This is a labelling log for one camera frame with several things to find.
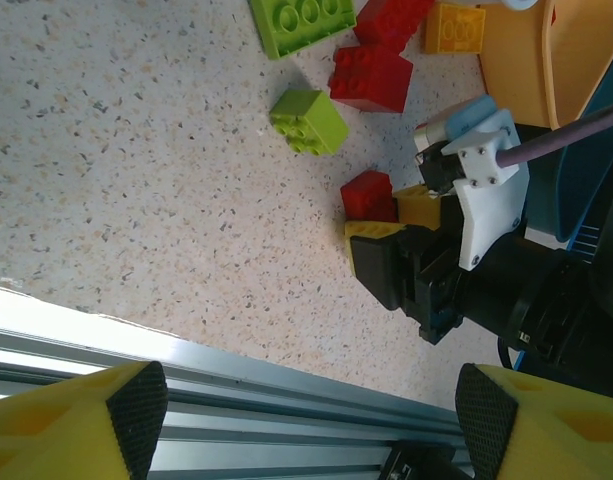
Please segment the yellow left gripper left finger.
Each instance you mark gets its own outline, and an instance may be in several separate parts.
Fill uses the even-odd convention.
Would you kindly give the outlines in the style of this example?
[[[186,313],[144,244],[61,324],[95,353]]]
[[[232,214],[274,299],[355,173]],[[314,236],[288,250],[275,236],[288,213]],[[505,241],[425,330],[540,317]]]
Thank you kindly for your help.
[[[0,399],[0,480],[147,480],[166,411],[156,361]]]

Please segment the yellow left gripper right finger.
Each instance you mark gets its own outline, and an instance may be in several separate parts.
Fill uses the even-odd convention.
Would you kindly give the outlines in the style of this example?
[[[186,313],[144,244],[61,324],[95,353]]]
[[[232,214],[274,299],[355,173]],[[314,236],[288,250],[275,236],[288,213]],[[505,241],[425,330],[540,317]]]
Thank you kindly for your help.
[[[455,409],[475,480],[613,480],[613,398],[465,364]]]

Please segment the red lego brick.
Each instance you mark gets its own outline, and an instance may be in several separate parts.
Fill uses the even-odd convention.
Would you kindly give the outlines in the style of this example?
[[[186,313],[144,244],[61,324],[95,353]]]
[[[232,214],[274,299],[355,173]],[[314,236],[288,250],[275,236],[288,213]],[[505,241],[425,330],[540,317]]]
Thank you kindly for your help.
[[[388,174],[367,170],[340,189],[347,220],[397,222]]]
[[[401,114],[414,65],[379,44],[339,48],[330,98],[363,112]]]
[[[378,44],[400,54],[429,14],[435,0],[368,0],[354,33],[364,45]]]

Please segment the large green lego brick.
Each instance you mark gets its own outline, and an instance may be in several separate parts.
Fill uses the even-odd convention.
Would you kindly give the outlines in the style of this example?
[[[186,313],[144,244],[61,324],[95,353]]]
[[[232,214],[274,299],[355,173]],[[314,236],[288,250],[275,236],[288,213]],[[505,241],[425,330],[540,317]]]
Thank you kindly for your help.
[[[356,26],[353,0],[250,0],[264,52],[291,56]]]

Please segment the small green lego brick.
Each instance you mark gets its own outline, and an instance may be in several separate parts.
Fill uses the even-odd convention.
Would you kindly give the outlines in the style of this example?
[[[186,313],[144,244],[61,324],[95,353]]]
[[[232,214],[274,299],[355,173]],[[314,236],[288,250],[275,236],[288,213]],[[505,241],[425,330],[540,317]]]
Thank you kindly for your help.
[[[349,134],[342,116],[321,90],[286,90],[270,110],[269,118],[298,154],[334,155]]]

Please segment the teal plastic container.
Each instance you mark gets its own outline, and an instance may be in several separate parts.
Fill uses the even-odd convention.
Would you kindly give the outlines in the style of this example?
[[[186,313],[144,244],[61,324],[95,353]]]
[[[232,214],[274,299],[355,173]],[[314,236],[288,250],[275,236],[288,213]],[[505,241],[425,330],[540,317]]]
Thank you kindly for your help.
[[[613,104],[613,62],[582,117]],[[522,142],[548,128],[516,124]],[[525,215],[528,227],[565,242],[576,233],[613,164],[613,127],[530,161]]]

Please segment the yellow plastic container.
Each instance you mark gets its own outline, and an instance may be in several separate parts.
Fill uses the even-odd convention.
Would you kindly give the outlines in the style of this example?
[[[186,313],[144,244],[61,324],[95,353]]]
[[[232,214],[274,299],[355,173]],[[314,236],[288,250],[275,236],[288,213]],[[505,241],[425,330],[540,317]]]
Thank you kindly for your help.
[[[497,104],[520,124],[556,129],[578,119],[613,61],[613,0],[483,9],[480,61]]]

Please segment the yellow lego brick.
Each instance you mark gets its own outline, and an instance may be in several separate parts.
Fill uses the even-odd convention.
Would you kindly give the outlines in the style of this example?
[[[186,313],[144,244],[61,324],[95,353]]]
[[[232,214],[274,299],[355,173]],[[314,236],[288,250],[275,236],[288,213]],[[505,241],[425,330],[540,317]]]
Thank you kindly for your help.
[[[483,47],[486,11],[436,2],[426,18],[426,54],[480,54]]]

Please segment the black rail bracket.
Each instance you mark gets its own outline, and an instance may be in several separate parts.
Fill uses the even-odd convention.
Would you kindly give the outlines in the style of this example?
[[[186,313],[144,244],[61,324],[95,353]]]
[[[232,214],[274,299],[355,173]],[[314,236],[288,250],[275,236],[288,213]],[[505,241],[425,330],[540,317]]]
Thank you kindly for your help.
[[[452,462],[454,455],[451,446],[398,444],[378,480],[473,480]]]

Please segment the aluminium table edge rail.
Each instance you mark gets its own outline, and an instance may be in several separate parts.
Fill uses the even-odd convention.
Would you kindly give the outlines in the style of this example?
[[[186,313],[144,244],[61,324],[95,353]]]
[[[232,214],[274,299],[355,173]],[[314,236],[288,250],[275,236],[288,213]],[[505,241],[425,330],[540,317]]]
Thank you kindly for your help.
[[[454,412],[225,353],[0,288],[0,399],[120,365],[163,367],[148,480],[378,480],[394,446],[451,446]]]

